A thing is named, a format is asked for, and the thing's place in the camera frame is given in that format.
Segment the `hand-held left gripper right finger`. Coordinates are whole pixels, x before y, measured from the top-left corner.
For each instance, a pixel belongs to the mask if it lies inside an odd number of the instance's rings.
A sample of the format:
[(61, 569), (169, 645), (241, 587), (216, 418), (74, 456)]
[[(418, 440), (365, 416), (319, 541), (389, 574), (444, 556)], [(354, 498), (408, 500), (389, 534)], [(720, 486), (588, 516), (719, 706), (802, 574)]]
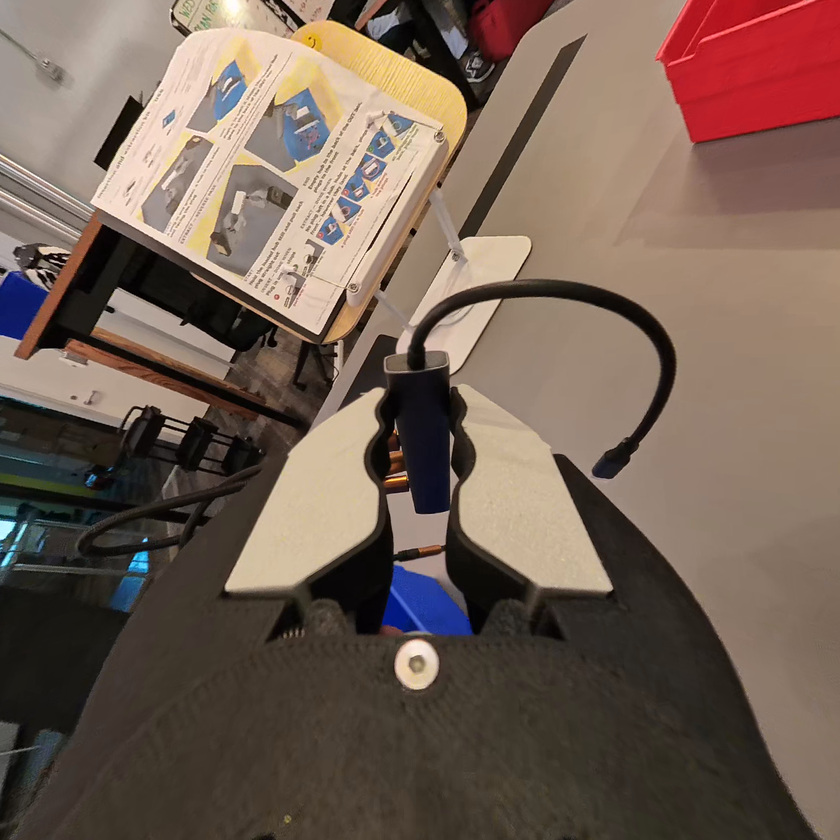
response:
[(471, 615), (499, 602), (530, 618), (554, 598), (604, 599), (613, 583), (554, 459), (523, 421), (469, 385), (451, 390), (447, 573)]

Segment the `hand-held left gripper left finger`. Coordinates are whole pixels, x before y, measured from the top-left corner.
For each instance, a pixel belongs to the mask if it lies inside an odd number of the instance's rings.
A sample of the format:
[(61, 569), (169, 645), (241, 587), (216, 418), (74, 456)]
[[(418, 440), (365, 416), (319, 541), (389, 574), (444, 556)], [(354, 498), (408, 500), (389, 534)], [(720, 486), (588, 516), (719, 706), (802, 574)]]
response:
[(291, 450), (225, 585), (241, 599), (331, 600), (382, 624), (393, 577), (385, 492), (394, 416), (375, 387)]

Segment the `dark USB hub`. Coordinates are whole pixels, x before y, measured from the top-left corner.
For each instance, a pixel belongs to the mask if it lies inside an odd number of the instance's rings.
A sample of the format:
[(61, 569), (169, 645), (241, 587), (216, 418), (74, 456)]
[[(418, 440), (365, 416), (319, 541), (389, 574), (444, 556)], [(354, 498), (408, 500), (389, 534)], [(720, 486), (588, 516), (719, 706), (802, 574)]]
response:
[(389, 407), (401, 442), (409, 490), (419, 515), (449, 510), (449, 359), (427, 351), (420, 370), (411, 370), (405, 353), (385, 358)]

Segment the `blue plastic bin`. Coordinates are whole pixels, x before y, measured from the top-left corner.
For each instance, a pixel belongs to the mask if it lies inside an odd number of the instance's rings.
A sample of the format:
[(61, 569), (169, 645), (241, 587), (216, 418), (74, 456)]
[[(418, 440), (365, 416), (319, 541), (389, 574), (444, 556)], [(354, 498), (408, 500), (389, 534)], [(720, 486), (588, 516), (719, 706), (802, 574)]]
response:
[(467, 614), (435, 578), (395, 565), (381, 621), (404, 634), (469, 636)]

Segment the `hub cable grey plug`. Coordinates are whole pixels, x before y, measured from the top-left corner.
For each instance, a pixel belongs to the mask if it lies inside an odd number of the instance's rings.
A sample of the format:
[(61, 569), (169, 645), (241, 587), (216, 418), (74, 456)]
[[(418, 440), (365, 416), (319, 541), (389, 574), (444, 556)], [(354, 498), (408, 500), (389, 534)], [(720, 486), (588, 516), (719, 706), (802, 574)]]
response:
[(427, 340), (447, 316), (484, 302), (532, 298), (578, 302), (610, 312), (630, 322), (654, 346), (659, 361), (658, 382), (643, 419), (628, 437), (606, 450), (591, 470), (594, 478), (612, 480), (629, 464), (656, 425), (676, 383), (674, 344), (661, 323), (635, 301), (610, 290), (570, 280), (510, 280), (459, 291), (432, 307), (415, 327), (406, 352), (407, 368), (412, 372), (427, 368)]

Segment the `red plastic bin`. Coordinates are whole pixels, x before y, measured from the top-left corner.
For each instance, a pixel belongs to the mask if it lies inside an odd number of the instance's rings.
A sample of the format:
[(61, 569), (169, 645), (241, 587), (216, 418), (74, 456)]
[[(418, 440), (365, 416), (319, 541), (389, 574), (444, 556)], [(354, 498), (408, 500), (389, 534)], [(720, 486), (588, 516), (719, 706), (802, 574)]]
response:
[(656, 60), (694, 144), (839, 115), (838, 1), (688, 1)]

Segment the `black utility cart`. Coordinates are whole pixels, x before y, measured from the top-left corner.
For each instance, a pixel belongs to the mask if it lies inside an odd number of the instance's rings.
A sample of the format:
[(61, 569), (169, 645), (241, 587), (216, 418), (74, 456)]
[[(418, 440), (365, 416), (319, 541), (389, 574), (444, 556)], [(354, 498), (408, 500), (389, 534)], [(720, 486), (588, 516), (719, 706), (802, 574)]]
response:
[(96, 465), (86, 474), (85, 487), (111, 488), (131, 460), (153, 460), (187, 473), (221, 478), (260, 466), (265, 451), (251, 437), (225, 434), (218, 425), (195, 416), (183, 421), (156, 406), (133, 406), (119, 426), (120, 446), (115, 462)]

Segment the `white stand base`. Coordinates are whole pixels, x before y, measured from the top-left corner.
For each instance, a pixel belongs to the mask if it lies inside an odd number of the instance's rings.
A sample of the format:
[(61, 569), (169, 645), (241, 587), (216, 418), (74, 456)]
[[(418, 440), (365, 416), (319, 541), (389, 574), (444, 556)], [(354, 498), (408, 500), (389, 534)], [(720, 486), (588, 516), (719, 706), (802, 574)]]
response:
[[(461, 245), (463, 254), (450, 254), (439, 268), (408, 321), (411, 327), (457, 292), (515, 280), (532, 251), (530, 237), (519, 235), (469, 237)], [(499, 301), (486, 301), (448, 315), (430, 332), (427, 349), (446, 352), (450, 373), (458, 373), (499, 306)]]

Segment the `wooden standing desk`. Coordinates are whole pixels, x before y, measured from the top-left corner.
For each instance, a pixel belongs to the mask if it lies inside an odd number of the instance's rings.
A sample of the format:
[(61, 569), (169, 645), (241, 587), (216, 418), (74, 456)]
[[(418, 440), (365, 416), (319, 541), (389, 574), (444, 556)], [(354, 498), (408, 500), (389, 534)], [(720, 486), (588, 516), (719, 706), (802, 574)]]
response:
[(99, 337), (95, 330), (112, 294), (123, 289), (207, 333), (236, 352), (275, 349), (278, 327), (186, 268), (159, 245), (94, 212), (21, 340), (20, 355), (63, 350), (72, 341), (95, 354), (129, 364), (152, 364), (151, 349), (129, 339)]

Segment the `printed instruction sheet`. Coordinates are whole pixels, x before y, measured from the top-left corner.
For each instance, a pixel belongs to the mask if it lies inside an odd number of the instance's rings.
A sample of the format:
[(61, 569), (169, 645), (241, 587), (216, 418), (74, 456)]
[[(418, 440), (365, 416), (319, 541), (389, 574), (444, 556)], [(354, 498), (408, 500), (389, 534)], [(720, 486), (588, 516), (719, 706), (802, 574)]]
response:
[(91, 202), (321, 340), (447, 149), (438, 123), (314, 49), (207, 29), (176, 49)]

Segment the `blue sign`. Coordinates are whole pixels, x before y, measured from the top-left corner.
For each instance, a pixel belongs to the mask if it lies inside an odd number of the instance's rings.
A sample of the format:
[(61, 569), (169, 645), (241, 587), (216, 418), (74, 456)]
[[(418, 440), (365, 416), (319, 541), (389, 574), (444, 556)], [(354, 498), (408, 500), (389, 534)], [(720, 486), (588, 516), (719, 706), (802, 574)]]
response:
[(1, 335), (22, 340), (47, 299), (49, 290), (20, 271), (8, 271), (1, 280)]

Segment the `red bag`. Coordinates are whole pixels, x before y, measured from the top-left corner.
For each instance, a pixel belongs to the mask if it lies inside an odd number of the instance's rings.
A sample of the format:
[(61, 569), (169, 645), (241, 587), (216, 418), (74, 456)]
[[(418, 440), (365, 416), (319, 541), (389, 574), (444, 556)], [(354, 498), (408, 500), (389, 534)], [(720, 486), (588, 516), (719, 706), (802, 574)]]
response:
[(469, 3), (469, 37), (488, 60), (512, 56), (523, 36), (542, 19), (552, 1), (475, 1)]

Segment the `whiteboard with writing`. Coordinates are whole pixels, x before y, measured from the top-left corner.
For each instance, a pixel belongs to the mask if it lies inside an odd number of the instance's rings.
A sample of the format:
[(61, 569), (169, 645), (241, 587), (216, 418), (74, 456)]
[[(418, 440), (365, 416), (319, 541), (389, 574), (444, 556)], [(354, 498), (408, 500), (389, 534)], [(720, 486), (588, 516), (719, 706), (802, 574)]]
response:
[(292, 36), (299, 22), (273, 1), (175, 1), (170, 9), (171, 26), (183, 36), (216, 28), (242, 28)]

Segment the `wooden post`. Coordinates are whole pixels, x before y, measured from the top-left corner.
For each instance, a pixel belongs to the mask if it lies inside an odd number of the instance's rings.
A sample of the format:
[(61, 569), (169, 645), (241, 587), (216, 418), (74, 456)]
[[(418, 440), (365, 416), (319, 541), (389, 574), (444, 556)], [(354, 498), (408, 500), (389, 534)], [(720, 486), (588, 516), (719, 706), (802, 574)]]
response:
[(248, 420), (265, 417), (300, 432), (310, 428), (303, 418), (268, 405), (255, 393), (107, 330), (94, 329), (90, 335), (69, 339), (65, 350), (226, 413)]

